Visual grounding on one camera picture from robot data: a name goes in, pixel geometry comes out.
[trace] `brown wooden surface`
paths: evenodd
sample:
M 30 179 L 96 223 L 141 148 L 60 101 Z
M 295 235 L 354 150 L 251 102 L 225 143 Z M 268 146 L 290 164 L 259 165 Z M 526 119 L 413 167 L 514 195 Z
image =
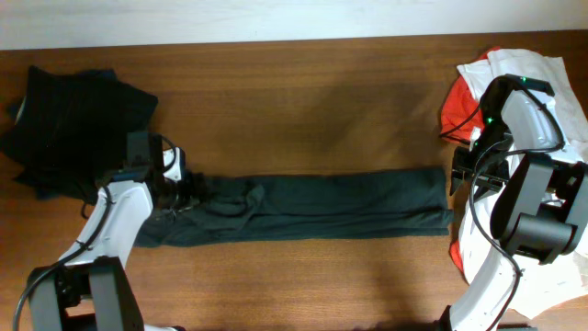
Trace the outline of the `brown wooden surface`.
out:
M 586 31 L 0 52 L 0 106 L 27 67 L 114 68 L 159 97 L 153 130 L 207 174 L 334 174 L 450 166 L 437 139 L 457 64 L 491 46 L 562 56 L 588 109 Z M 0 115 L 0 128 L 10 126 Z M 0 329 L 28 273 L 84 226 L 81 202 L 36 201 L 0 156 Z M 135 249 L 128 275 L 145 321 L 203 329 L 368 328 L 431 322 L 467 289 L 449 237 L 307 240 Z M 543 330 L 585 330 L 588 297 L 543 313 Z M 28 312 L 24 324 L 29 325 Z M 510 312 L 505 321 L 526 319 Z

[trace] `dark green cloth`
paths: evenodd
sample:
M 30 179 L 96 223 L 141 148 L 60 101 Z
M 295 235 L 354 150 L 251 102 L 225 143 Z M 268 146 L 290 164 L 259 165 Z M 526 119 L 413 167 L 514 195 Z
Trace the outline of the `dark green cloth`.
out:
M 205 177 L 208 202 L 155 212 L 135 245 L 447 235 L 441 168 L 351 176 Z

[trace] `table surface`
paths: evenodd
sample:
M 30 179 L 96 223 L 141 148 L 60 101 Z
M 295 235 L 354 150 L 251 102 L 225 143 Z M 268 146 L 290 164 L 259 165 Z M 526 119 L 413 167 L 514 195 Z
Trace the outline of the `table surface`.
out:
M 159 97 L 152 127 L 208 175 L 449 170 L 437 138 L 456 65 L 492 46 L 562 56 L 588 109 L 588 31 L 353 40 L 0 51 L 0 106 L 23 96 L 27 68 L 113 68 Z M 0 130 L 11 126 L 0 114 Z M 0 155 L 0 328 L 28 273 L 84 226 L 79 200 L 37 201 Z M 457 209 L 463 199 L 450 199 Z M 189 330 L 345 330 L 432 322 L 467 289 L 451 238 L 304 240 L 133 250 L 127 267 L 143 318 Z M 584 330 L 588 297 L 531 325 Z M 526 319 L 510 311 L 506 323 Z M 28 311 L 23 325 L 30 325 Z

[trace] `white wall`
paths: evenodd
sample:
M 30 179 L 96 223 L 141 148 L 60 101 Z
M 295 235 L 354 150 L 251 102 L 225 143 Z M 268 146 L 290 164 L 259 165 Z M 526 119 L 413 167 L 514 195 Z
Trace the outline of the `white wall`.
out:
M 588 29 L 588 0 L 0 0 L 0 49 Z

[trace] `black cloth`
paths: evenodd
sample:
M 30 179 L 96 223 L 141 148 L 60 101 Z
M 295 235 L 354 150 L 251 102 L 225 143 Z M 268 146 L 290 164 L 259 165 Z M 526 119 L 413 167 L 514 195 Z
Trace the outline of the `black cloth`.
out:
M 135 245 L 447 235 L 453 220 L 441 168 L 204 180 L 207 201 L 155 212 Z
M 31 66 L 24 108 L 0 151 L 25 166 L 16 181 L 94 204 L 96 179 L 121 166 L 127 133 L 146 130 L 156 105 L 112 70 L 54 75 Z

